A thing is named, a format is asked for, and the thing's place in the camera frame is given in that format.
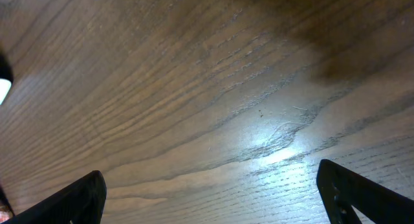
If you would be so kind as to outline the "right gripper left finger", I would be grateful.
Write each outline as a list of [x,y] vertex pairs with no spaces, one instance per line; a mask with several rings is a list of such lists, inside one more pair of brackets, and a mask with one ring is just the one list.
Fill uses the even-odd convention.
[[94,170],[5,223],[100,224],[106,196],[104,177]]

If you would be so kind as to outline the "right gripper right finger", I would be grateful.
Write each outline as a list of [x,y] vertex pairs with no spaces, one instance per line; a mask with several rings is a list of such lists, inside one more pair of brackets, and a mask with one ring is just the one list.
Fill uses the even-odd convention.
[[374,223],[413,223],[413,200],[328,159],[316,184],[331,223],[360,223],[356,210]]

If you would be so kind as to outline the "orange brown snack bar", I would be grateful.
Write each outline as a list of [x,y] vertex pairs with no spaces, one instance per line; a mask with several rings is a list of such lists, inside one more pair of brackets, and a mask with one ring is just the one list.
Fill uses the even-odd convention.
[[4,223],[13,217],[13,212],[6,205],[0,205],[0,223]]

